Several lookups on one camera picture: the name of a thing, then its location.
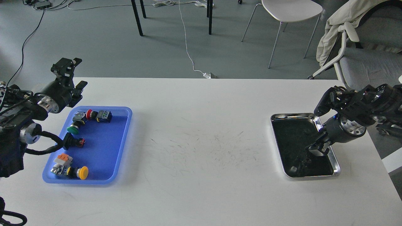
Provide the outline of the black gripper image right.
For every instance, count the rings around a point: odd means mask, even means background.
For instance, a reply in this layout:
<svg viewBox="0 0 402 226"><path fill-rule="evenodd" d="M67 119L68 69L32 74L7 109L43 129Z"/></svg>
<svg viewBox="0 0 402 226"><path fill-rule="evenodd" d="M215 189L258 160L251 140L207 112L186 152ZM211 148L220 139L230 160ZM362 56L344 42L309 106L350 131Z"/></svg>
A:
<svg viewBox="0 0 402 226"><path fill-rule="evenodd" d="M320 135L316 140L306 146L306 150L315 156L326 156L329 146L333 143L348 143L362 137L367 128L343 116L333 116L328 119L324 127L327 135Z"/></svg>

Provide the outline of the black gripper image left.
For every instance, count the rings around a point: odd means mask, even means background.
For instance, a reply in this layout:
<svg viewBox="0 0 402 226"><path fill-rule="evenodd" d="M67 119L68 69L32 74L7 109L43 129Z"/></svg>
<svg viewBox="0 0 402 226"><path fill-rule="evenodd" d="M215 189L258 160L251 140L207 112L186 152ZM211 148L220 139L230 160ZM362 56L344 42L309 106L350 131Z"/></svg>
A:
<svg viewBox="0 0 402 226"><path fill-rule="evenodd" d="M51 72L56 75L55 81L35 94L35 102L47 113L59 113L65 107L75 107L82 100L82 91L88 82L80 81L76 87L73 83L75 67L81 62L80 58L61 58L52 65Z"/></svg>

